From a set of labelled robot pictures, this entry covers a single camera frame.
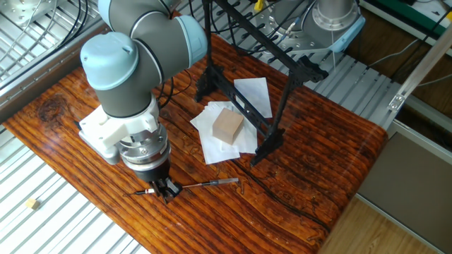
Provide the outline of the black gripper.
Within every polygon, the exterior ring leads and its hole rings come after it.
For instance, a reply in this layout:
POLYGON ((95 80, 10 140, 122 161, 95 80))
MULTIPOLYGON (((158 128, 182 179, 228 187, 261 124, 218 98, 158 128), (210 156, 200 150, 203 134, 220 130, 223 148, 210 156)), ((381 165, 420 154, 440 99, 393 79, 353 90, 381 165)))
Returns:
POLYGON ((161 197, 166 205, 168 204, 168 196, 178 196, 183 191, 183 186, 180 183, 167 179, 170 172, 169 154, 157 159, 132 160, 130 161, 130 169, 139 179, 152 182, 156 196, 161 197))

